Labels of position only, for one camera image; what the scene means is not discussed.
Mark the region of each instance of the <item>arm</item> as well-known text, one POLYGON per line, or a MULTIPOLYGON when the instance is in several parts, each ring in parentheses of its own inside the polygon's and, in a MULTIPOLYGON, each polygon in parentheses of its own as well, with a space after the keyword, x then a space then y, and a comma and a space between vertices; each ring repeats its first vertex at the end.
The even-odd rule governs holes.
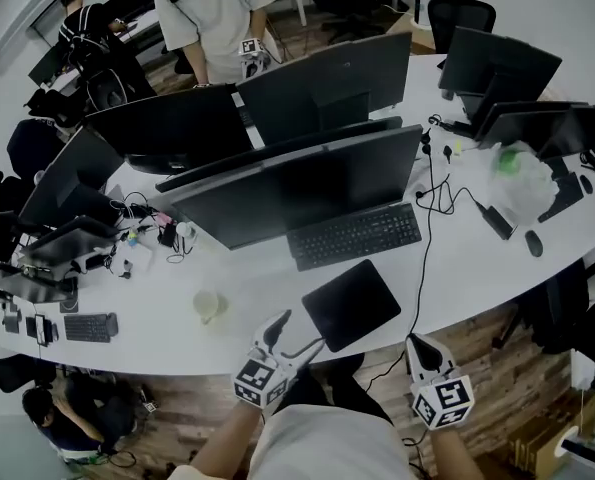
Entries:
POLYGON ((200 473, 216 478, 233 478, 257 428, 261 410, 238 402, 228 419, 199 450, 191 465, 200 473))
POLYGON ((53 397, 53 403, 55 404, 55 407, 59 409, 59 412, 61 412, 64 416, 66 416, 66 418, 77 425, 90 439, 97 441, 98 443, 104 442, 104 436, 101 435, 101 432, 99 432, 99 430, 93 427, 84 418, 79 416, 65 398, 53 397))
POLYGON ((430 441, 440 480, 485 480, 455 430, 436 430, 430 434, 430 441))
POLYGON ((256 11, 250 12, 250 35, 259 39, 260 41, 264 38, 264 32, 266 31, 266 10, 257 9, 256 11))
POLYGON ((208 70, 206 69, 206 54, 199 41, 184 46, 184 54, 190 62, 193 71, 195 72, 195 78, 197 78, 198 84, 208 83, 208 70))

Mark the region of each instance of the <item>shoe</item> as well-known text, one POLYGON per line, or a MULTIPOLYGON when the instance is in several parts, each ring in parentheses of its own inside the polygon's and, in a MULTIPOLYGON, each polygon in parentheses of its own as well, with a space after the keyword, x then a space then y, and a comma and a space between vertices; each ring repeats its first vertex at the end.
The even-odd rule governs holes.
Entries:
POLYGON ((343 357, 332 362, 330 372, 328 373, 328 385, 332 386, 345 379, 352 378, 364 363, 364 354, 343 357))

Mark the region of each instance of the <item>small keyboard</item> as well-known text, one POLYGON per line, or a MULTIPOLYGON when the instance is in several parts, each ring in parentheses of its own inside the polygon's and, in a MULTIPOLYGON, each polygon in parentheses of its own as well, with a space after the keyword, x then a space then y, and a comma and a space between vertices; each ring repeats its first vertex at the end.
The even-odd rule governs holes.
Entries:
POLYGON ((412 205, 347 215, 288 234, 299 271, 388 251, 421 240, 412 205))
POLYGON ((89 341, 110 343, 110 338, 117 335, 117 315, 115 313, 98 315, 64 316, 66 339, 69 341, 89 341))

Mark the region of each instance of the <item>mouse pad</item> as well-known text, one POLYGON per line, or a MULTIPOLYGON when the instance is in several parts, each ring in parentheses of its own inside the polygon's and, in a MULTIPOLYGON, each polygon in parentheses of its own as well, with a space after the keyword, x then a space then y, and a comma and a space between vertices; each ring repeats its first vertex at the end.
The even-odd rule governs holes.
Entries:
POLYGON ((332 352, 339 352, 401 313, 370 260, 362 261, 301 300, 332 352))

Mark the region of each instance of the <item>hand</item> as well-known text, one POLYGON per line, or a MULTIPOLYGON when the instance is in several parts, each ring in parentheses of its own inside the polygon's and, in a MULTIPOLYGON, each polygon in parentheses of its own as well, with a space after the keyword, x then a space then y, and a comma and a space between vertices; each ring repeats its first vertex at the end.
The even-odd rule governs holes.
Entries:
POLYGON ((57 409, 59 409, 59 412, 61 412, 66 417, 76 415, 75 411, 68 403, 68 400, 66 400, 64 397, 54 396, 53 404, 55 407, 57 407, 57 409))

